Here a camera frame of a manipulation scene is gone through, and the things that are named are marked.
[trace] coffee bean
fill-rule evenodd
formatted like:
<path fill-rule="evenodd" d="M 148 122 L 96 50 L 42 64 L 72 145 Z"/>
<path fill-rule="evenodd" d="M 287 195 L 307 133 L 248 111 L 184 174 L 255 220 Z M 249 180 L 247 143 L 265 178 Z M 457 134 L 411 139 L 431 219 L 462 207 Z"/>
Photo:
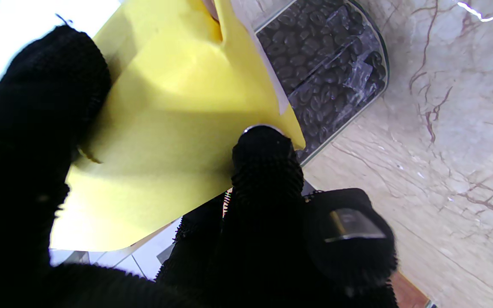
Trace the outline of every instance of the coffee bean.
<path fill-rule="evenodd" d="M 331 11 L 328 10 L 327 8 L 320 8 L 319 11 L 323 14 L 323 16 L 325 16 L 325 18 L 330 16 L 330 13 L 331 13 Z"/>
<path fill-rule="evenodd" d="M 317 67 L 317 65 L 319 65 L 319 63 L 317 63 L 315 61 L 309 61 L 309 62 L 307 62 L 307 68 L 309 70 L 313 70 L 314 68 Z"/>
<path fill-rule="evenodd" d="M 385 78 L 386 72 L 385 72 L 385 68 L 384 68 L 384 66 L 383 66 L 383 65 L 376 65 L 374 68 L 375 68 L 375 70 L 377 71 L 377 73 L 378 73 L 378 77 L 379 77 L 380 79 Z"/>
<path fill-rule="evenodd" d="M 323 76 L 323 78 L 324 78 L 324 81 L 327 83 L 335 83 L 336 82 L 336 74 L 334 74 L 332 72 L 326 73 Z"/>
<path fill-rule="evenodd" d="M 303 6 L 306 5 L 306 2 L 305 0 L 296 0 L 294 1 L 294 3 L 292 4 L 292 6 L 295 6 L 296 8 L 303 8 Z"/>
<path fill-rule="evenodd" d="M 303 55 L 295 55 L 294 57 L 290 58 L 290 64 L 294 66 L 303 65 L 305 62 L 306 62 L 306 57 Z"/>
<path fill-rule="evenodd" d="M 309 123 L 307 125 L 307 133 L 309 135 L 311 135 L 311 137 L 317 136 L 318 131 L 319 131 L 319 129 L 317 128 L 317 125 L 315 125 L 314 123 Z"/>
<path fill-rule="evenodd" d="M 302 113 L 302 121 L 305 124 L 309 124 L 309 123 L 313 123 L 314 119 L 315 119 L 315 113 L 313 112 L 313 110 L 310 108 L 305 108 Z"/>
<path fill-rule="evenodd" d="M 292 47 L 292 48 L 289 48 L 287 51 L 286 51 L 286 54 L 288 54 L 289 56 L 294 56 L 294 55 L 297 55 L 300 53 L 300 50 L 297 48 L 297 47 Z"/>
<path fill-rule="evenodd" d="M 277 31 L 273 35 L 271 41 L 273 41 L 273 43 L 275 43 L 275 44 L 282 44 L 284 42 L 284 37 L 285 37 L 285 34 L 283 31 Z"/>
<path fill-rule="evenodd" d="M 351 20 L 353 20 L 354 23 L 362 25 L 362 16 L 359 12 L 352 12 L 350 14 L 350 18 Z"/>
<path fill-rule="evenodd" d="M 282 80 L 282 79 L 291 77 L 293 72 L 294 72 L 294 70 L 291 66 L 285 66 L 284 68 L 280 68 L 279 70 L 277 70 L 276 74 L 277 74 L 277 77 L 280 80 Z"/>
<path fill-rule="evenodd" d="M 323 116 L 323 113 L 321 111 L 322 111 L 322 108 L 321 108 L 321 110 L 319 110 L 318 113 L 315 114 L 316 115 L 315 118 L 317 119 L 317 122 L 319 122 L 319 123 L 321 123 L 324 120 L 324 116 Z"/>
<path fill-rule="evenodd" d="M 280 56 L 279 58 L 276 58 L 271 63 L 271 66 L 273 66 L 274 70 L 278 70 L 279 68 L 282 68 L 285 64 L 286 64 L 286 58 L 283 56 Z"/>
<path fill-rule="evenodd" d="M 341 66 L 342 70 L 344 70 L 344 75 L 346 76 L 346 79 L 350 76 L 351 72 L 353 71 L 353 68 L 349 64 L 345 64 L 344 66 Z"/>
<path fill-rule="evenodd" d="M 309 106 L 311 107 L 311 109 L 313 111 L 318 111 L 322 105 L 323 105 L 323 102 L 321 101 L 321 98 L 318 95 L 313 96 L 311 98 L 311 103 L 309 104 Z"/>
<path fill-rule="evenodd" d="M 280 23 L 279 23 L 278 21 L 276 21 L 276 20 L 273 20 L 271 23 L 269 23 L 269 24 L 267 25 L 267 27 L 268 27 L 269 29 L 272 29 L 272 30 L 279 30 L 279 28 L 280 28 Z"/>
<path fill-rule="evenodd" d="M 338 97 L 338 94 L 340 94 L 340 90 L 338 89 L 337 86 L 331 86 L 330 87 L 330 99 L 336 99 Z"/>
<path fill-rule="evenodd" d="M 309 47 L 308 45 L 304 45 L 300 48 L 300 51 L 308 56 L 313 56 L 315 55 L 315 49 L 312 47 Z"/>
<path fill-rule="evenodd" d="M 319 31 L 313 25 L 307 26 L 307 29 L 311 32 L 311 36 L 317 37 L 319 35 Z"/>
<path fill-rule="evenodd" d="M 281 85 L 284 88 L 294 89 L 296 86 L 300 84 L 300 81 L 297 78 L 287 78 L 281 82 Z"/>
<path fill-rule="evenodd" d="M 319 65 L 319 67 L 317 68 L 317 70 L 315 71 L 315 75 L 317 77 L 320 77 L 321 79 L 323 78 L 323 74 L 326 72 L 327 70 L 324 68 L 323 65 Z"/>
<path fill-rule="evenodd" d="M 346 104 L 345 96 L 343 94 L 338 95 L 336 99 L 332 100 L 332 104 L 334 106 L 334 112 L 339 113 L 342 109 L 344 109 L 344 105 Z"/>
<path fill-rule="evenodd" d="M 260 44 L 266 49 L 271 44 L 271 39 L 266 36 L 260 37 Z"/>
<path fill-rule="evenodd" d="M 329 131 L 326 127 L 321 127 L 321 129 L 319 129 L 319 142 L 321 144 L 325 143 L 327 138 L 329 138 Z"/>
<path fill-rule="evenodd" d="M 305 42 L 304 42 L 305 45 L 311 47 L 312 49 L 319 49 L 319 47 L 321 47 L 321 45 L 319 44 L 318 41 L 316 41 L 315 39 L 313 38 L 308 38 Z"/>
<path fill-rule="evenodd" d="M 309 14 L 311 12 L 315 12 L 317 8 L 315 6 L 307 5 L 305 8 L 302 10 L 302 14 Z"/>
<path fill-rule="evenodd" d="M 321 34 L 322 35 L 327 35 L 327 34 L 330 34 L 330 33 L 332 33 L 332 30 L 330 29 L 330 27 L 324 26 L 323 29 L 321 29 Z"/>
<path fill-rule="evenodd" d="M 326 47 L 333 47 L 334 46 L 334 39 L 330 35 L 325 35 L 323 37 L 323 45 Z"/>
<path fill-rule="evenodd" d="M 295 47 L 296 46 L 296 35 L 295 33 L 288 33 L 284 39 L 284 44 L 287 47 Z"/>
<path fill-rule="evenodd" d="M 323 118 L 325 118 L 328 115 L 330 115 L 330 113 L 332 113 L 333 110 L 334 110 L 334 106 L 332 103 L 323 104 L 319 113 L 323 116 Z"/>
<path fill-rule="evenodd" d="M 354 53 L 356 55 L 362 54 L 362 41 L 360 41 L 360 39 L 358 37 L 355 37 L 351 41 L 351 45 L 349 48 L 350 48 L 350 51 L 352 51 L 352 53 Z"/>
<path fill-rule="evenodd" d="M 300 33 L 300 39 L 302 39 L 302 41 L 305 41 L 305 39 L 307 39 L 310 35 L 311 33 L 309 31 L 302 31 L 302 33 Z"/>
<path fill-rule="evenodd" d="M 300 29 L 303 29 L 307 26 L 309 23 L 309 16 L 306 13 L 302 13 L 298 15 L 298 23 L 297 25 L 300 27 Z"/>
<path fill-rule="evenodd" d="M 268 47 L 267 54 L 270 56 L 278 56 L 282 55 L 286 51 L 286 47 L 284 45 L 273 44 Z"/>
<path fill-rule="evenodd" d="M 355 90 L 350 89 L 350 88 L 346 88 L 344 90 L 344 93 L 346 95 L 346 101 L 347 102 L 354 103 L 354 104 L 357 103 L 357 101 L 359 99 L 359 94 Z"/>
<path fill-rule="evenodd" d="M 291 17 L 297 17 L 300 14 L 300 8 L 298 8 L 297 6 L 289 6 L 289 8 L 286 9 L 286 12 Z"/>
<path fill-rule="evenodd" d="M 376 63 L 382 64 L 382 55 L 379 52 L 372 51 L 370 55 L 374 58 L 374 60 L 376 60 Z"/>
<path fill-rule="evenodd" d="M 323 84 L 324 80 L 323 80 L 323 78 L 321 78 L 319 76 L 319 74 L 315 74 L 315 75 L 313 75 L 313 79 L 311 80 L 311 82 L 313 84 L 321 85 L 321 84 Z"/>
<path fill-rule="evenodd" d="M 352 25 L 348 32 L 351 35 L 361 35 L 364 32 L 364 26 L 363 25 Z"/>
<path fill-rule="evenodd" d="M 338 56 L 338 58 L 336 60 L 338 61 L 338 63 L 340 65 L 344 65 L 344 64 L 348 63 L 350 59 L 351 59 L 350 52 L 346 49 L 342 52 L 341 55 Z"/>
<path fill-rule="evenodd" d="M 334 49 L 332 49 L 331 47 L 324 47 L 319 49 L 319 51 L 317 51 L 317 54 L 324 57 L 332 56 L 334 55 Z"/>
<path fill-rule="evenodd" d="M 334 68 L 334 73 L 336 74 L 336 80 L 338 84 L 343 84 L 347 76 L 341 68 Z"/>
<path fill-rule="evenodd" d="M 309 84 L 305 84 L 305 86 L 302 86 L 303 89 L 300 91 L 300 100 L 303 103 L 309 103 L 309 100 L 311 100 L 311 96 L 313 96 L 313 89 Z"/>
<path fill-rule="evenodd" d="M 303 78 L 307 77 L 307 68 L 300 66 L 299 68 L 296 69 L 296 78 L 303 80 Z"/>
<path fill-rule="evenodd" d="M 327 19 L 321 12 L 315 11 L 309 15 L 309 19 L 313 21 L 317 26 L 324 26 L 327 23 Z"/>
<path fill-rule="evenodd" d="M 321 92 L 321 102 L 323 104 L 326 104 L 330 101 L 330 99 L 332 98 L 332 93 L 330 91 L 330 85 L 325 85 L 323 86 L 323 90 Z"/>
<path fill-rule="evenodd" d="M 296 19 L 293 16 L 289 16 L 288 14 L 280 14 L 277 18 L 283 25 L 293 26 L 296 23 Z"/>

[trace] clear plastic container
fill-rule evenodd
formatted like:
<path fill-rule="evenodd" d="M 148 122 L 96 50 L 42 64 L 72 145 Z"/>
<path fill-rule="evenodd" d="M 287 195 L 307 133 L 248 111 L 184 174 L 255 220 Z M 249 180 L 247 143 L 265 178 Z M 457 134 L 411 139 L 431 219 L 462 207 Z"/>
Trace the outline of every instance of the clear plastic container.
<path fill-rule="evenodd" d="M 257 37 L 306 139 L 306 163 L 387 87 L 383 38 L 353 1 L 296 0 Z"/>

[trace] gloved hand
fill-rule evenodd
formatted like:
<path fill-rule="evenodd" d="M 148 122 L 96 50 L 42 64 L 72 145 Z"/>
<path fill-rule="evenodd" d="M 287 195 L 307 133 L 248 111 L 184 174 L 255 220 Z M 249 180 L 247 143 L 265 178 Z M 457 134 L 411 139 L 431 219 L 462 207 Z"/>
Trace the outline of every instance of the gloved hand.
<path fill-rule="evenodd" d="M 67 25 L 56 27 L 24 47 L 2 77 L 0 138 L 37 152 L 74 147 L 110 86 L 92 39 Z"/>

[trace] yellow paper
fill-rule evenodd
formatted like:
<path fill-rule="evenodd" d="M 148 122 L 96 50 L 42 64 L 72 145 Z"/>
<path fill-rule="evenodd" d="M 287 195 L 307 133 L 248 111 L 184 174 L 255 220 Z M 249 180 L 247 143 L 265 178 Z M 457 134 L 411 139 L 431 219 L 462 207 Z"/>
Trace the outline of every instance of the yellow paper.
<path fill-rule="evenodd" d="M 113 86 L 58 213 L 51 247 L 127 247 L 231 186 L 231 150 L 255 124 L 305 141 L 229 0 L 129 0 L 94 38 Z"/>

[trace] marble surface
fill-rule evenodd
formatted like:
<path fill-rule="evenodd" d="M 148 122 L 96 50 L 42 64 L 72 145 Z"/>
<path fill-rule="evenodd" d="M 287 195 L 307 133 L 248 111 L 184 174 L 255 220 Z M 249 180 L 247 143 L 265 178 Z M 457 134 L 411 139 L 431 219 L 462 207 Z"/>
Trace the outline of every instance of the marble surface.
<path fill-rule="evenodd" d="M 282 6 L 242 2 L 253 21 Z M 493 308 L 493 2 L 359 2 L 386 41 L 389 88 L 306 179 L 364 189 L 395 230 L 401 271 L 439 307 Z"/>

